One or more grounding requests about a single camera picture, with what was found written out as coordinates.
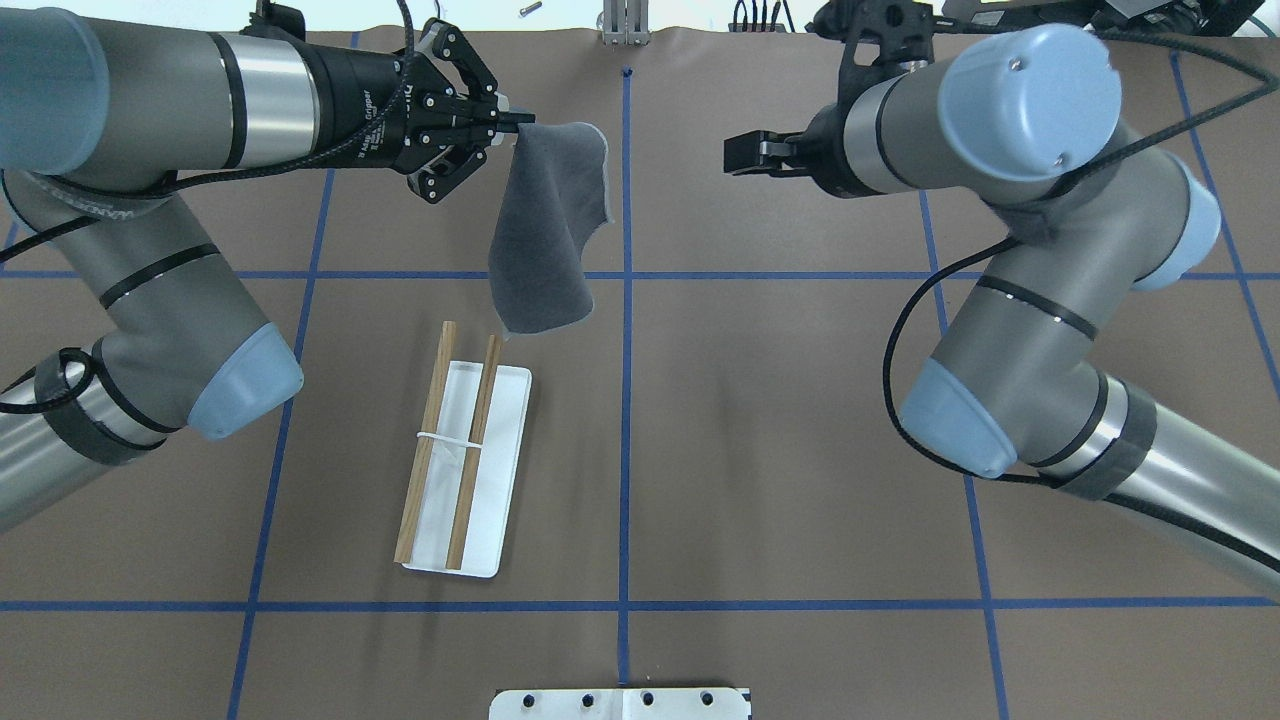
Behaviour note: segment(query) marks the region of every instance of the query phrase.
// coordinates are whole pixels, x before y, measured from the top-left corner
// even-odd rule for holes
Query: light blue joint cap
[[[1188,197],[1187,224],[1183,225],[1183,236],[1178,238],[1178,245],[1169,258],[1151,272],[1147,277],[1133,283],[1134,290],[1160,290],[1169,287],[1183,277],[1183,273],[1199,265],[1213,250],[1217,242],[1217,233],[1222,229],[1222,211],[1208,191],[1199,181],[1192,176],[1190,168],[1180,158],[1169,154],[1178,167],[1183,169],[1187,178]]]
[[[106,55],[58,8],[0,8],[0,168],[56,176],[84,164],[106,127]]]
[[[248,337],[214,373],[187,424],[223,439],[302,389],[302,369],[274,323]]]
[[[951,370],[929,357],[906,396],[902,427],[920,445],[982,478],[998,478],[1018,460],[1014,443]]]
[[[1120,120],[1120,76],[1083,29],[1044,24],[992,36],[960,54],[938,88],[952,150],[1014,182],[1055,178],[1089,161]]]

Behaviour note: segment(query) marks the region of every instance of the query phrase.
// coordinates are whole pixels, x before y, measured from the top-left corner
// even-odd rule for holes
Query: chopstick
[[[484,368],[480,372],[480,389],[476,391],[476,407],[471,415],[472,443],[484,445],[484,430],[489,423],[489,405],[493,404],[493,386],[498,375],[498,357],[502,355],[502,338],[489,336],[489,348],[484,355]],[[458,488],[458,505],[453,511],[453,530],[449,534],[449,553],[445,557],[447,570],[462,569],[462,552],[467,543],[467,527],[471,523],[471,502],[476,492],[476,471],[480,469],[480,448],[467,447],[462,461],[462,484]]]
[[[440,406],[444,404],[444,383],[449,379],[449,361],[453,359],[453,341],[457,325],[445,320],[440,328],[440,345],[435,350],[435,369],[431,370],[431,387],[426,393],[426,410],[422,411],[424,433],[435,433],[440,425]],[[413,541],[417,539],[417,516],[422,512],[422,497],[426,495],[426,473],[431,464],[434,438],[417,438],[417,452],[413,454],[413,469],[408,475],[408,495],[404,497],[404,514],[401,516],[399,534],[396,537],[396,562],[408,562],[413,556]]]

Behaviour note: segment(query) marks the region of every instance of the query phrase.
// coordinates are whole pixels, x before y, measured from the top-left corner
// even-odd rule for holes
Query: gray towel
[[[541,333],[591,314],[582,249],[612,222],[607,159],[595,126],[520,127],[489,247],[489,288],[508,333]]]

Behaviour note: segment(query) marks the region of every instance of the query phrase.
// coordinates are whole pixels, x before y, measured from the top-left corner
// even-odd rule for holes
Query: white mounting plate
[[[584,698],[590,698],[590,706]],[[746,688],[504,691],[489,720],[750,720]]]
[[[479,363],[449,363],[438,434],[466,439],[471,430],[471,414],[483,368]],[[413,553],[403,564],[404,568],[472,578],[492,578],[498,574],[532,382],[532,373],[525,368],[498,366],[460,570],[445,569],[444,560],[449,551],[449,534],[453,532],[453,511],[458,505],[466,448],[440,439],[431,443],[431,464],[426,471],[422,511],[417,516],[417,537],[413,541]]]

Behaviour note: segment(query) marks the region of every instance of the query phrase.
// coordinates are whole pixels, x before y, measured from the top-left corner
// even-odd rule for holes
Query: robotic arm
[[[0,393],[0,532],[184,425],[223,438],[302,387],[175,169],[392,168],[434,204],[534,119],[448,23],[365,53],[307,44],[302,14],[269,1],[238,35],[0,9],[0,117],[9,209],[32,232],[87,218],[55,245],[118,327]]]
[[[1280,473],[1085,361],[1130,290],[1171,284],[1208,254],[1213,196],[1155,147],[1064,182],[1138,140],[1093,36],[1041,26],[925,65],[931,23],[928,5],[828,3],[813,27],[846,42],[837,102],[801,133],[727,140],[724,170],[806,176],[840,197],[974,190],[1016,242],[925,361],[905,432],[983,478],[1021,460],[1038,484],[1125,507],[1280,597]],[[881,55],[856,65],[867,40]]]

